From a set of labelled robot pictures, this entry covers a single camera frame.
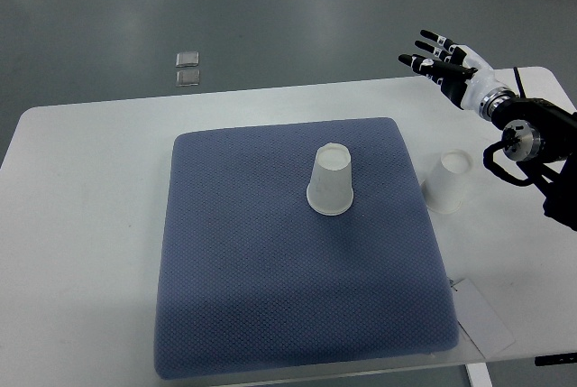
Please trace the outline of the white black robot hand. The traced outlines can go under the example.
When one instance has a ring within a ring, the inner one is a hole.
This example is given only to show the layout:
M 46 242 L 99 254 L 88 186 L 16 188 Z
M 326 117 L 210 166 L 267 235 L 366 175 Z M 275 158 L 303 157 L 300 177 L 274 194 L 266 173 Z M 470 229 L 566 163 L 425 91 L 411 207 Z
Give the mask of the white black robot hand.
M 496 78 L 495 70 L 477 52 L 466 45 L 428 30 L 420 32 L 415 45 L 420 54 L 401 54 L 398 60 L 417 75 L 433 81 L 452 104 L 489 117 L 490 103 L 506 100 L 514 91 Z

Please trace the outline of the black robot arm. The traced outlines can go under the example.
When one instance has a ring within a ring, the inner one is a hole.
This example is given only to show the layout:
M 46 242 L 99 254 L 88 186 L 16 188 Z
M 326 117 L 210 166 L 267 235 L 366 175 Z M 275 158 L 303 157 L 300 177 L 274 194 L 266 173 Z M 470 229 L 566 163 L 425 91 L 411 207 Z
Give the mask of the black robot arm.
M 540 98 L 502 94 L 481 102 L 481 116 L 501 131 L 483 152 L 483 165 L 499 179 L 535 186 L 544 215 L 576 228 L 576 114 Z

